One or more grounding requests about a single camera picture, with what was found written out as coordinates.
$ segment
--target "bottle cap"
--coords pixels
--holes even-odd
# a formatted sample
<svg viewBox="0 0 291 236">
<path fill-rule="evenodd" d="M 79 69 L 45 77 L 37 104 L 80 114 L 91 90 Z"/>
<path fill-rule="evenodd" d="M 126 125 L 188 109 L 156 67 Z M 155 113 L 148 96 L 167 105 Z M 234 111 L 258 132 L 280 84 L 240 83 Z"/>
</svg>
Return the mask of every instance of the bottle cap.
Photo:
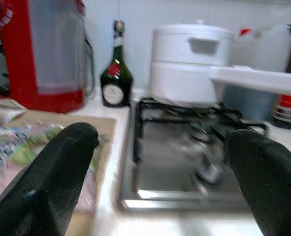
<svg viewBox="0 0 291 236">
<path fill-rule="evenodd" d="M 123 21 L 114 20 L 114 36 L 123 37 L 125 32 L 125 23 Z"/>
</svg>

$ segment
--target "wooden cutting board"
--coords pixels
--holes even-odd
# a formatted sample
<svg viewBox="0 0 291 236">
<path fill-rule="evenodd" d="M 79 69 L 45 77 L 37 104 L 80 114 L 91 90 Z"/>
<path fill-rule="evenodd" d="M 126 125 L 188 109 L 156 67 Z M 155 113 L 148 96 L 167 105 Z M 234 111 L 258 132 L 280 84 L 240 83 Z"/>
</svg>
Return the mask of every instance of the wooden cutting board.
<svg viewBox="0 0 291 236">
<path fill-rule="evenodd" d="M 99 196 L 99 186 L 104 177 L 105 167 L 111 152 L 111 145 L 114 137 L 116 120 L 112 118 L 96 118 L 89 116 L 70 116 L 50 112 L 39 112 L 28 110 L 20 117 L 13 120 L 8 126 L 26 126 L 28 124 L 59 124 L 66 127 L 76 122 L 86 122 L 91 124 L 98 131 L 101 143 L 97 155 L 98 168 L 96 174 L 97 199 Z M 69 224 L 66 236 L 88 236 L 94 220 L 93 215 L 84 213 L 74 213 Z"/>
</svg>

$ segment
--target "white pot lid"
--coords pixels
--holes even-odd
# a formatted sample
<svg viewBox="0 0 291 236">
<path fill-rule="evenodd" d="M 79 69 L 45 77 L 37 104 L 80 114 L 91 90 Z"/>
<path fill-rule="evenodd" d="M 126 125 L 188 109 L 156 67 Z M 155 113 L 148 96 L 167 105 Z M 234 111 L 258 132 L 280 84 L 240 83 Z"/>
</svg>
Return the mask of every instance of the white pot lid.
<svg viewBox="0 0 291 236">
<path fill-rule="evenodd" d="M 231 40 L 235 38 L 235 35 L 232 31 L 217 26 L 204 25 L 203 20 L 197 20 L 197 24 L 165 25 L 156 28 L 154 32 L 158 34 L 203 34 L 229 38 Z"/>
</svg>

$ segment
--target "plastic bag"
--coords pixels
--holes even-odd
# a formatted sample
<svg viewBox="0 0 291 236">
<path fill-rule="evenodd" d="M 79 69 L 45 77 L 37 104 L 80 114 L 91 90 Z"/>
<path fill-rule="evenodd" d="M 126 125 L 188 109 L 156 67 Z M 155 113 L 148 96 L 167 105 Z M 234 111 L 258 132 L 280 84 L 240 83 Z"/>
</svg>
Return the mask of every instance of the plastic bag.
<svg viewBox="0 0 291 236">
<path fill-rule="evenodd" d="M 25 128 L 0 127 L 0 194 L 61 130 L 61 126 L 54 124 L 35 124 Z M 94 160 L 85 177 L 75 211 L 93 213 L 95 210 L 96 184 L 93 163 Z"/>
</svg>

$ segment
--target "saucepan handle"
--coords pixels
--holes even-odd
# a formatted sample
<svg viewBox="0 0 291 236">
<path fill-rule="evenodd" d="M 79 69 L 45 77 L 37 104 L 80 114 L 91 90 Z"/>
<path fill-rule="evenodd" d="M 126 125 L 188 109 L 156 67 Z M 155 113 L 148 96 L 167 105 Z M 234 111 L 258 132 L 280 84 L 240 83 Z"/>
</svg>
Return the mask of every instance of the saucepan handle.
<svg viewBox="0 0 291 236">
<path fill-rule="evenodd" d="M 213 82 L 291 95 L 291 73 L 254 70 L 246 66 L 211 66 L 209 78 Z"/>
</svg>

